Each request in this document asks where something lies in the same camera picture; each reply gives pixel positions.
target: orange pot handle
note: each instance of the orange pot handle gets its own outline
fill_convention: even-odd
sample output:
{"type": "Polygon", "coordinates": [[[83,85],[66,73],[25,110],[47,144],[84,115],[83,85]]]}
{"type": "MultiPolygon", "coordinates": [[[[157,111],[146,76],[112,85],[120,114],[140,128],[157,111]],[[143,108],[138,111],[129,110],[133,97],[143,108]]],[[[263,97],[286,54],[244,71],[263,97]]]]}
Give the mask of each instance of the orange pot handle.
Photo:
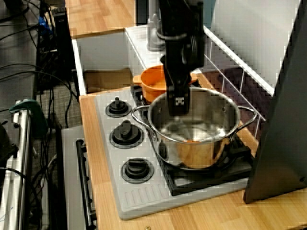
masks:
{"type": "Polygon", "coordinates": [[[191,81],[190,81],[190,84],[194,83],[197,81],[197,75],[195,73],[192,73],[191,74],[191,81]]]}
{"type": "Polygon", "coordinates": [[[142,80],[140,75],[136,75],[133,77],[133,84],[142,85],[142,80]]]}

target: green clamp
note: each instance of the green clamp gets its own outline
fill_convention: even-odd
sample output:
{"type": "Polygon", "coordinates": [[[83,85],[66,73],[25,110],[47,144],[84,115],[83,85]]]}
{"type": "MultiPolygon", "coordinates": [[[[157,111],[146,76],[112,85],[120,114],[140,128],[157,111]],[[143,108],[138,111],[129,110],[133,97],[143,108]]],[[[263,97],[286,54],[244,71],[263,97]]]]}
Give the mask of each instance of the green clamp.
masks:
{"type": "Polygon", "coordinates": [[[11,114],[17,113],[21,110],[31,111],[32,136],[34,138],[43,138],[48,132],[48,123],[38,102],[32,99],[25,99],[9,109],[11,114]]]}

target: oven door handle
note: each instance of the oven door handle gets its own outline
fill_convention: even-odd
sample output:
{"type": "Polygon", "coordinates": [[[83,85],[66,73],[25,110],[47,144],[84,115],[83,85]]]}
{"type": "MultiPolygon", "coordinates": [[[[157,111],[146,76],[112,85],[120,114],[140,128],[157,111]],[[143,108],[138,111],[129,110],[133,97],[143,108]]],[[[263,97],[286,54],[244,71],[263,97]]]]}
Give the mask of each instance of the oven door handle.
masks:
{"type": "Polygon", "coordinates": [[[79,175],[80,175],[80,182],[81,182],[81,191],[82,191],[82,200],[83,200],[86,230],[95,230],[96,226],[94,225],[94,220],[97,220],[97,218],[96,218],[96,212],[93,211],[91,208],[92,200],[90,199],[90,194],[88,190],[87,182],[89,181],[89,177],[86,175],[86,169],[85,169],[86,158],[84,157],[86,148],[83,147],[83,140],[77,140],[76,146],[77,146],[77,154],[78,154],[79,175]]]}

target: cardboard box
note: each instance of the cardboard box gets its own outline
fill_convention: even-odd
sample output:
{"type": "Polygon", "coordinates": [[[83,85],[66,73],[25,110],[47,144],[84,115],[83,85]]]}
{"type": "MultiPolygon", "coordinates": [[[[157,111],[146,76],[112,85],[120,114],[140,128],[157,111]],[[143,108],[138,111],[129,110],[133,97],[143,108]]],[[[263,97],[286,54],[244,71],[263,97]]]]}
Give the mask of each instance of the cardboard box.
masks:
{"type": "Polygon", "coordinates": [[[84,78],[87,93],[113,90],[133,84],[129,68],[113,71],[87,70],[84,78]]]}

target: pot handle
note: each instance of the pot handle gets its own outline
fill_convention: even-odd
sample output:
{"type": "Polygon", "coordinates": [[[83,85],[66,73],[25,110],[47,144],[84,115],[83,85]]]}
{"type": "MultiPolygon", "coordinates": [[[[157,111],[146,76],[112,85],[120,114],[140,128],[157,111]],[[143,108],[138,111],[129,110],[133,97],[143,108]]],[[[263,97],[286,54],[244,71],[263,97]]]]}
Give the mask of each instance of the pot handle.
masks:
{"type": "Polygon", "coordinates": [[[134,119],[136,122],[138,122],[139,124],[141,124],[142,126],[144,126],[146,129],[148,129],[150,132],[152,132],[152,134],[153,134],[153,139],[154,139],[154,141],[156,141],[156,140],[158,140],[158,138],[157,138],[157,135],[156,135],[155,131],[154,131],[148,124],[146,124],[145,122],[141,121],[141,120],[135,115],[135,112],[136,112],[136,111],[138,111],[138,110],[140,110],[140,109],[147,109],[147,108],[149,108],[149,106],[150,106],[150,105],[143,105],[143,106],[136,107],[136,108],[132,109],[131,115],[132,115],[133,119],[134,119]]]}
{"type": "Polygon", "coordinates": [[[239,109],[244,109],[244,110],[246,110],[246,111],[250,111],[250,112],[252,112],[254,115],[253,115],[253,117],[252,117],[249,121],[247,121],[245,124],[241,125],[240,127],[237,127],[237,128],[234,130],[234,132],[232,133],[232,135],[231,135],[231,137],[230,137],[230,139],[229,139],[230,142],[232,142],[232,141],[234,140],[235,134],[236,134],[238,131],[240,131],[240,130],[244,129],[245,127],[249,126],[251,123],[254,122],[254,120],[255,120],[256,117],[257,117],[256,111],[253,110],[253,109],[251,109],[251,108],[248,108],[248,107],[245,107],[245,106],[238,106],[238,108],[239,108],[239,109]]]}
{"type": "Polygon", "coordinates": [[[142,80],[140,75],[136,75],[133,77],[133,84],[142,85],[142,80]]]}
{"type": "Polygon", "coordinates": [[[197,75],[195,73],[191,73],[191,81],[189,82],[189,84],[196,82],[197,79],[198,79],[197,75]]]}

